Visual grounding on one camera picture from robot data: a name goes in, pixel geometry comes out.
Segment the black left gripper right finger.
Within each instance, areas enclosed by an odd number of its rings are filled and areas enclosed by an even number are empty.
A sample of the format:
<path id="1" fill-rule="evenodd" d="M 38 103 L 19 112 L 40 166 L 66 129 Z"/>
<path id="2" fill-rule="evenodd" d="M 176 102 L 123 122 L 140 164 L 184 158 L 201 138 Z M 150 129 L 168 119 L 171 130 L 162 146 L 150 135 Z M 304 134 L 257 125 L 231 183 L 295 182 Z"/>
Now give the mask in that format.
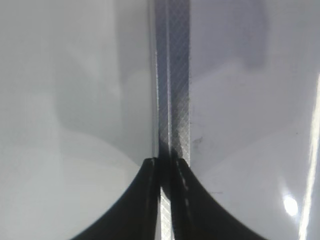
<path id="1" fill-rule="evenodd" d="M 170 201 L 176 240 L 263 240 L 201 185 L 182 158 L 171 162 Z"/>

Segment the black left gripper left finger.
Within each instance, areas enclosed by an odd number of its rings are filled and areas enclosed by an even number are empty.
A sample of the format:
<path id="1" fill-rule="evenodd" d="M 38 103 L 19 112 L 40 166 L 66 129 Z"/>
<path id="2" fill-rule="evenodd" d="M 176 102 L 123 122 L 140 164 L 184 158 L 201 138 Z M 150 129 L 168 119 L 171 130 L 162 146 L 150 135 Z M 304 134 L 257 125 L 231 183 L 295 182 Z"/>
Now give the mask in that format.
<path id="1" fill-rule="evenodd" d="M 123 195 L 74 240 L 154 240 L 160 197 L 157 158 L 143 161 Z"/>

